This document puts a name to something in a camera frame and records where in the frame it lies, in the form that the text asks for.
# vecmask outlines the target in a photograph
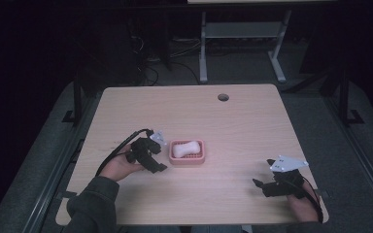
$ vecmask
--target floor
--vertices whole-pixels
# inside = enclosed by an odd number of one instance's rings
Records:
[[[243,42],[228,43],[232,46],[214,44],[213,51],[209,52],[207,84],[272,83],[284,90],[310,76],[298,73],[308,46],[305,41],[286,42],[282,47],[279,60],[288,79],[286,83],[276,81],[267,57],[273,41],[253,42],[250,46],[233,46]],[[174,44],[171,49],[176,54],[180,46]],[[143,85],[198,84],[196,50],[174,56],[172,70],[155,61],[156,57],[150,59],[146,69],[148,78]],[[293,94],[283,93],[282,99],[328,209],[326,225],[331,232],[373,232],[373,187],[359,157],[364,151],[373,165],[373,109],[363,91],[351,83],[350,110],[357,110],[365,123],[345,127],[333,111],[337,93],[329,98],[320,96],[321,84],[313,83]],[[72,84],[64,89],[1,204],[0,232],[25,229],[62,232],[62,226],[57,225],[54,218],[101,94],[83,96],[83,119],[74,127],[72,123],[62,122],[65,113],[73,110]],[[55,170],[62,156],[67,156],[68,162]],[[60,180],[53,180],[53,195],[48,197],[43,190],[53,174],[59,174]],[[43,208],[36,218],[29,218],[39,206],[37,201],[46,201],[48,210]],[[253,232],[285,232],[285,227],[255,225]]]

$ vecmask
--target wire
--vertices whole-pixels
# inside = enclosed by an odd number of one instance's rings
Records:
[[[115,150],[113,150],[110,155],[108,155],[107,158],[105,158],[105,160],[101,163],[101,165],[99,166],[98,170],[96,171],[96,174],[95,176],[99,176],[99,174],[102,172],[102,170],[104,169],[104,167],[113,159],[115,158],[117,155],[118,155],[118,152],[120,150],[123,149],[123,147],[125,147],[125,145],[127,145],[128,143],[130,143],[136,136],[138,136],[140,133],[142,132],[147,132],[147,135],[149,133],[151,133],[152,131],[150,129],[141,129],[139,131],[136,131],[134,132],[133,134],[131,134],[131,136],[129,136],[127,139],[125,139]]]
[[[140,40],[141,41],[141,47],[140,48],[138,48],[138,51],[141,51],[143,48],[144,48],[144,40],[142,40],[142,38],[141,37],[137,37],[137,36],[132,36],[131,37],[132,39],[138,39],[138,40]]]
[[[157,84],[158,79],[159,79],[159,73],[158,73],[154,68],[151,68],[151,67],[149,67],[149,66],[146,66],[145,68],[152,70],[152,71],[156,74],[156,78],[155,78],[155,80],[153,81],[152,84],[149,84],[149,86],[153,86],[153,85]]]
[[[205,45],[208,44],[211,41],[212,41],[212,39],[206,40],[205,41]],[[171,58],[173,58],[173,57],[178,57],[178,56],[186,55],[186,54],[188,54],[190,52],[193,52],[195,50],[200,49],[200,47],[199,47],[200,45],[201,45],[201,42],[199,41],[197,44],[195,44],[195,45],[193,45],[193,46],[191,46],[191,47],[189,47],[187,49],[176,51],[176,52],[170,54],[169,56]],[[149,58],[149,59],[147,59],[147,61],[149,61],[149,62],[159,62],[161,60],[159,58],[155,58],[155,59]]]
[[[171,63],[186,67],[192,73],[192,75],[195,77],[195,80],[198,83],[198,85],[201,84],[201,82],[199,81],[198,77],[195,75],[195,72],[193,72],[193,70],[189,66],[187,66],[187,65],[185,65],[183,63],[175,62],[175,61],[171,61]]]
[[[179,43],[179,44],[184,44],[184,45],[188,45],[188,44],[192,44],[192,43],[195,43],[195,42],[199,42],[200,39],[197,39],[197,38],[194,38],[194,39],[172,39],[173,42],[176,42],[176,43]]]
[[[117,153],[116,156],[118,156],[118,155],[123,155],[123,154],[130,154],[130,153],[132,153],[132,151],[127,151],[127,152]]]
[[[310,187],[313,189],[313,187],[311,186],[311,183],[304,177],[302,177],[303,180],[307,181],[307,183],[310,185]],[[313,192],[314,192],[314,195],[316,197],[316,199],[314,199],[314,197],[312,197],[310,195],[310,193],[308,193],[304,188],[302,187],[299,187],[297,185],[295,185],[294,183],[291,183],[287,180],[283,180],[284,183],[287,183],[295,188],[297,188],[298,190],[302,191],[302,193],[304,194],[304,196],[311,202],[311,204],[314,206],[314,209],[316,210],[317,212],[317,215],[318,215],[318,221],[320,223],[323,222],[323,214],[322,214],[322,208],[321,208],[321,204],[320,204],[320,199],[318,198],[317,196],[317,193],[314,191],[313,189]]]

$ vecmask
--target pink bowl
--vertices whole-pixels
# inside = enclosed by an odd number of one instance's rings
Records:
[[[191,141],[196,141],[199,144],[199,147],[201,148],[201,152],[199,153],[192,153],[187,154],[184,157],[177,158],[174,157],[174,154],[172,153],[172,148],[175,145],[181,145],[186,144]],[[169,162],[173,165],[199,165],[204,163],[205,161],[205,148],[204,148],[204,142],[201,140],[174,140],[171,141],[169,145]]]

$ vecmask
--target hole in table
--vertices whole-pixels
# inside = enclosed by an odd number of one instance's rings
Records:
[[[220,101],[222,101],[222,102],[228,101],[228,99],[229,99],[229,95],[227,95],[227,94],[219,94],[219,95],[218,95],[218,99],[219,99]]]

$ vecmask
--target gray carpet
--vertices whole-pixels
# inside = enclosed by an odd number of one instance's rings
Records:
[[[305,79],[305,75],[298,74],[305,49],[306,44],[302,43],[283,46],[279,58],[288,78],[285,84],[279,84],[275,80],[266,50],[262,48],[256,48],[258,52],[209,56],[208,84],[273,83],[279,89],[288,88]],[[197,55],[172,60],[189,66],[195,74],[199,74]],[[159,74],[156,85],[196,84],[195,77],[182,65],[173,64],[172,71],[159,63],[152,64],[151,67]],[[147,74],[154,80],[153,71],[150,70]],[[329,211],[329,222],[326,225],[331,232],[373,232],[373,190],[339,126],[338,119],[328,109],[327,100],[319,96],[319,86],[320,83],[314,83],[298,94],[283,94],[282,98],[317,184],[321,191],[329,195],[324,198]],[[350,95],[351,109],[358,110],[365,121],[365,124],[353,125],[350,129],[373,162],[373,110],[356,86],[352,85]],[[78,128],[73,128],[71,123],[61,122],[65,112],[72,110],[73,106],[72,86],[65,88],[1,204],[0,232],[21,232],[57,156],[65,147],[75,148],[79,140],[85,138],[98,102],[99,96],[85,98],[85,119]],[[65,190],[73,167],[74,164],[71,163],[56,193]],[[54,221],[60,204],[56,193],[51,199],[41,232],[62,231],[62,227]],[[285,227],[254,226],[253,231],[285,232]]]

